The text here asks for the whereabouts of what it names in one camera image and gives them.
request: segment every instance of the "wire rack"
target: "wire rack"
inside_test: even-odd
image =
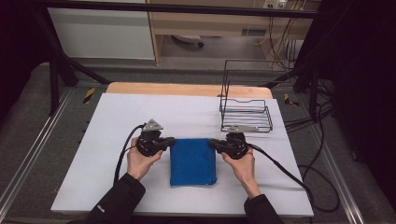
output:
[[[287,74],[285,69],[230,69],[231,63],[278,63],[270,61],[257,60],[227,60],[224,64],[223,82],[221,87],[221,96],[219,103],[219,111],[221,113],[221,130],[223,132],[255,132],[269,133],[273,130],[273,122],[271,114],[265,100],[263,99],[234,99],[229,97],[232,84],[247,86],[263,86],[265,83],[274,81],[267,79],[270,74],[274,76],[282,76]],[[277,83],[285,83],[287,81],[278,81]]]

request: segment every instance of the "white table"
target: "white table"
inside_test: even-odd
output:
[[[274,129],[247,134],[247,141],[264,149],[293,175],[301,179],[276,100],[266,100]],[[218,138],[219,98],[203,96],[139,95],[104,93],[59,193],[54,212],[89,212],[111,188],[120,151],[130,131],[155,119],[162,136]],[[256,179],[262,193],[282,217],[312,217],[304,190],[255,152]],[[170,187],[169,149],[142,179],[147,192],[136,214],[150,216],[243,216],[246,193],[231,167],[217,154],[218,182],[204,187]],[[120,175],[126,171],[126,159]]]

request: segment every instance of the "black jacket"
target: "black jacket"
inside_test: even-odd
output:
[[[145,187],[138,180],[125,174],[92,209],[85,223],[129,224],[132,212],[145,192]],[[247,199],[245,212],[249,224],[283,223],[263,194]]]

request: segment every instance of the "gray floor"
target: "gray floor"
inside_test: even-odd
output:
[[[152,62],[142,63],[143,65],[128,63],[124,66],[108,64],[92,70],[103,77],[117,81],[220,84],[225,59],[263,59],[260,48],[249,43],[254,40],[205,37],[204,41],[205,46],[199,49],[197,46],[181,43],[168,36],[165,39],[161,65],[154,65]],[[78,150],[78,142],[89,125],[87,121],[91,119],[100,99],[100,93],[106,90],[106,86],[93,84],[90,78],[81,74],[78,76],[81,80],[80,85],[73,89],[64,113],[43,147],[14,203],[9,208],[6,217],[8,221],[65,223],[66,220],[84,218],[83,215],[65,216],[50,211],[56,196],[55,190],[62,184],[67,169]],[[82,101],[91,85],[96,86],[96,91],[91,101],[85,105]],[[292,101],[305,99],[308,95],[307,93],[295,94],[290,88],[290,83],[273,89],[283,119],[305,118],[306,114],[301,106],[284,104],[284,92],[290,95]],[[37,67],[23,91],[21,99],[13,106],[7,120],[1,126],[1,193],[4,192],[12,176],[17,172],[24,156],[44,126],[49,111],[48,68]],[[351,151],[338,125],[337,118],[327,117],[323,120],[323,124],[326,144],[342,171],[365,223],[396,223],[395,212],[378,188],[367,166],[352,160]],[[289,138],[297,163],[308,164],[318,150],[313,130],[307,127],[290,133]],[[322,158],[319,158],[315,163],[315,167],[329,176]],[[334,205],[335,199],[332,190],[317,175],[310,173],[306,183],[313,190],[318,206],[332,207]],[[349,223],[343,206],[329,214],[319,212],[317,209],[314,212],[314,223]],[[150,223],[157,221],[160,222],[160,220],[152,219]]]

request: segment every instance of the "blue towel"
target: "blue towel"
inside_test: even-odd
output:
[[[171,186],[216,183],[216,151],[207,138],[177,139],[171,146]]]

